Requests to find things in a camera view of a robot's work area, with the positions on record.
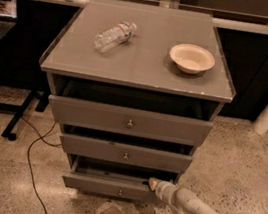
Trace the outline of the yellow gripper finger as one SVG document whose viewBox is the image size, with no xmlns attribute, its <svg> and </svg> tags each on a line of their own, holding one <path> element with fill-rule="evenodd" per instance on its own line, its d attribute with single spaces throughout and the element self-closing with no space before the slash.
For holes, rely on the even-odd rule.
<svg viewBox="0 0 268 214">
<path fill-rule="evenodd" d="M 151 191 L 156 191 L 159 182 L 160 181 L 157 178 L 154 178 L 154 177 L 149 178 L 148 184 L 149 184 Z"/>
</svg>

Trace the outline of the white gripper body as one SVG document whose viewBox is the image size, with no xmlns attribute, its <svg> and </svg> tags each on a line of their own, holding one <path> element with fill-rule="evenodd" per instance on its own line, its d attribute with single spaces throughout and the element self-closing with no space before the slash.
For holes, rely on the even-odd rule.
<svg viewBox="0 0 268 214">
<path fill-rule="evenodd" d="M 179 188 L 170 182 L 160 181 L 155 188 L 155 194 L 157 197 L 168 206 L 176 206 L 176 192 Z"/>
</svg>

